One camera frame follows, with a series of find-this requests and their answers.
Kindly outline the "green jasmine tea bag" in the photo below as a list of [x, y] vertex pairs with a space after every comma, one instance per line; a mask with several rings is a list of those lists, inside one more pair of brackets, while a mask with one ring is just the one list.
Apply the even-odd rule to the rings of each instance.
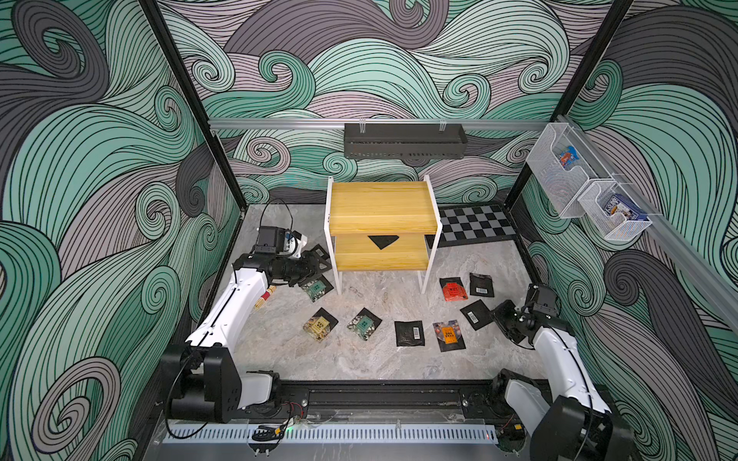
[[300, 285], [301, 289], [307, 294], [309, 299], [316, 303], [319, 299], [334, 290], [334, 286], [326, 279], [325, 276], [321, 276], [318, 279], [305, 282]]
[[377, 328], [382, 324], [382, 318], [367, 308], [361, 309], [351, 320], [348, 330], [357, 334], [363, 341], [368, 341]]

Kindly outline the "yellow oolong tea bag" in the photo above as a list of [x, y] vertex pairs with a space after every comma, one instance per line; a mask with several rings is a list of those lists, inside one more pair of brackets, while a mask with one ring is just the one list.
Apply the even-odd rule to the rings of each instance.
[[321, 342], [337, 325], [336, 317], [321, 307], [305, 322], [303, 331], [307, 332], [315, 341]]

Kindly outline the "green jasmine tea bag top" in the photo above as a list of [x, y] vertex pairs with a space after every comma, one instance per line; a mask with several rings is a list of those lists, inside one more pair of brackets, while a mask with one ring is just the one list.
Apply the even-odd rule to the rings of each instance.
[[368, 341], [377, 328], [382, 324], [382, 318], [367, 308], [361, 309], [351, 320], [348, 330], [357, 334], [363, 341]]

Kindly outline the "black orange tea bag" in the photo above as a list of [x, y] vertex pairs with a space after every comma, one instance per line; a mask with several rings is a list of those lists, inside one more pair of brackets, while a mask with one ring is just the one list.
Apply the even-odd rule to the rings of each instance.
[[458, 320], [434, 323], [434, 334], [442, 353], [466, 349]]

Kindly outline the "red tea bag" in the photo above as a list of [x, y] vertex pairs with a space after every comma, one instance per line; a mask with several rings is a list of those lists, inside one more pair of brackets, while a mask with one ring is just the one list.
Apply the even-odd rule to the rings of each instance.
[[439, 284], [445, 302], [461, 302], [468, 299], [468, 294], [461, 278], [441, 278]]

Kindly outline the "black tea bag barcode top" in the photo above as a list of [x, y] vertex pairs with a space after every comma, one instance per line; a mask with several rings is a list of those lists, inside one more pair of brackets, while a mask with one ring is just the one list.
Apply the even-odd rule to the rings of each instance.
[[397, 347], [421, 347], [425, 345], [422, 321], [395, 321], [394, 328]]

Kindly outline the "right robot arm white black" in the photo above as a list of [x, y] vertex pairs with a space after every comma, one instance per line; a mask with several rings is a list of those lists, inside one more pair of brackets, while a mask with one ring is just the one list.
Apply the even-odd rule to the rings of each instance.
[[532, 460], [628, 460], [630, 426], [605, 402], [580, 357], [571, 326], [557, 313], [557, 293], [530, 284], [524, 305], [505, 301], [493, 318], [514, 345], [526, 341], [544, 365], [551, 399], [533, 380], [507, 369], [494, 378], [490, 399], [499, 415], [516, 416]]

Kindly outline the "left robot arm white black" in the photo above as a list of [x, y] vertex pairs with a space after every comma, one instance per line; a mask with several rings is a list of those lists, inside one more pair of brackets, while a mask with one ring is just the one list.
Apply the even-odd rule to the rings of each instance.
[[318, 248], [301, 255], [243, 254], [207, 318], [184, 343], [161, 357], [163, 414], [173, 420], [228, 423], [252, 405], [276, 399], [273, 372], [238, 372], [233, 353], [259, 299], [271, 285], [296, 286], [319, 279], [332, 268]]

